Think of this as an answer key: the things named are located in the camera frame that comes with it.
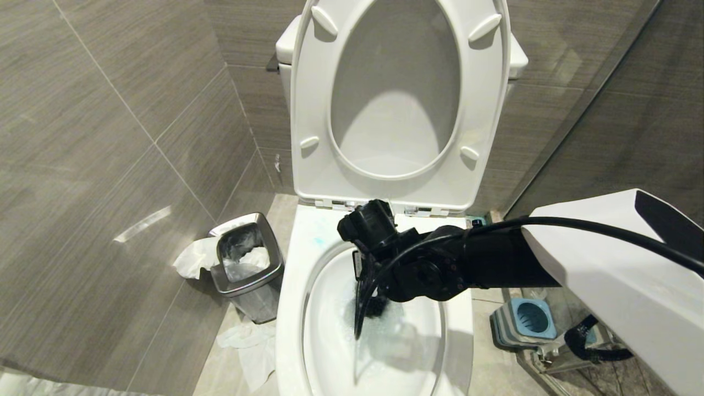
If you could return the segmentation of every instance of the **floor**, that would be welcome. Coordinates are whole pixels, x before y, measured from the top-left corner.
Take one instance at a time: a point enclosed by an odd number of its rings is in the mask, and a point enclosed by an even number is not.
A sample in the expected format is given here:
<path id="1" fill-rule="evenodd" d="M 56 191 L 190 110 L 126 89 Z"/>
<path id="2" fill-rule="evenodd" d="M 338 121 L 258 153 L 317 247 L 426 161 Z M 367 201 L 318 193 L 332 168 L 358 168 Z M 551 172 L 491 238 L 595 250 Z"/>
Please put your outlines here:
<path id="1" fill-rule="evenodd" d="M 298 198 L 294 195 L 278 194 L 267 219 L 276 234 L 283 252 L 288 250 Z M 474 363 L 470 396 L 543 396 L 547 393 L 523 368 L 518 366 L 514 354 L 496 349 L 491 341 L 489 315 L 503 303 L 501 290 L 473 290 L 474 308 Z M 220 332 L 231 328 L 239 321 L 230 307 L 222 322 Z M 201 373 L 193 396 L 278 396 L 276 372 L 264 386 L 250 393 L 242 378 L 237 350 L 223 349 L 215 342 Z"/>

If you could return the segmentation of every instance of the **toilet bowl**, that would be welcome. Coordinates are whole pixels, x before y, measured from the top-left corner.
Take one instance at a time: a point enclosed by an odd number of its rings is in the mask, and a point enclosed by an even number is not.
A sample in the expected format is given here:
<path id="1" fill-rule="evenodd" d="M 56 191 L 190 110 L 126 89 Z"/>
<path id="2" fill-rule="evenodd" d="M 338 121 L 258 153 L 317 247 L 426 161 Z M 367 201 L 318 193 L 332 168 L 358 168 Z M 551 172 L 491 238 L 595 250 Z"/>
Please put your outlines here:
<path id="1" fill-rule="evenodd" d="M 287 395 L 464 395 L 472 304 L 391 302 L 353 334 L 354 246 L 337 223 L 387 200 L 399 231 L 466 228 L 509 73 L 504 0 L 317 0 L 291 59 L 301 198 L 277 314 Z"/>

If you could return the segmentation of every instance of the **trash can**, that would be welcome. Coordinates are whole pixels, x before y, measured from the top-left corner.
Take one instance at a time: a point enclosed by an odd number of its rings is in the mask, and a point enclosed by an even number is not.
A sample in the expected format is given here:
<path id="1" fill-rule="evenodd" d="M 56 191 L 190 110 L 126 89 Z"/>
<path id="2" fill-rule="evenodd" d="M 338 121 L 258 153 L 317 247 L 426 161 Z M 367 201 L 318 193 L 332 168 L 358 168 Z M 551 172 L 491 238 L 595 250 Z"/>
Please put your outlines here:
<path id="1" fill-rule="evenodd" d="M 236 224 L 218 241 L 219 264 L 210 269 L 218 292 L 254 323 L 276 318 L 284 274 L 284 258 L 274 232 L 261 213 L 249 214 L 228 223 Z M 255 247 L 264 247 L 268 266 L 256 267 L 241 260 Z"/>

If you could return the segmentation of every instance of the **toilet tank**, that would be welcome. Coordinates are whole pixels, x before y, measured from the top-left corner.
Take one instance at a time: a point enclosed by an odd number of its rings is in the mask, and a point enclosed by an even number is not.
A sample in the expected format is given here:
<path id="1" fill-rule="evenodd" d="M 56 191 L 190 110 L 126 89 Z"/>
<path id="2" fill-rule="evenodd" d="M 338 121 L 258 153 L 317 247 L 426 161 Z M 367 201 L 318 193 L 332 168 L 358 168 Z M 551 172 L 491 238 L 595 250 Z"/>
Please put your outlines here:
<path id="1" fill-rule="evenodd" d="M 298 24 L 301 22 L 301 16 L 296 16 L 289 26 L 286 28 L 279 40 L 276 41 L 276 58 L 279 61 L 279 74 L 281 75 L 281 83 L 284 88 L 284 96 L 286 97 L 286 106 L 291 111 L 291 64 L 294 59 L 294 45 L 296 44 L 296 35 L 298 34 Z M 508 92 L 504 101 L 511 95 L 513 90 L 513 81 L 520 78 L 523 70 L 528 66 L 528 57 L 523 48 L 516 40 L 516 37 L 511 33 L 511 55 L 510 69 L 508 71 Z"/>

